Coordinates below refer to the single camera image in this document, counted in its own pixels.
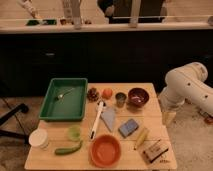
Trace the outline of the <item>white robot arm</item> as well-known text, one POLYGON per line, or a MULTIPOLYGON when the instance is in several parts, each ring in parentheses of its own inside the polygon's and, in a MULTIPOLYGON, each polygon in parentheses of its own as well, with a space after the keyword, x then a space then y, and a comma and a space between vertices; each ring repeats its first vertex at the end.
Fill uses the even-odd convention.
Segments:
POLYGON ((207 77, 207 68, 200 62, 174 68, 166 74, 166 86, 158 95, 165 126, 171 123, 185 100, 197 105, 205 120, 213 123, 213 88, 205 84, 207 77))

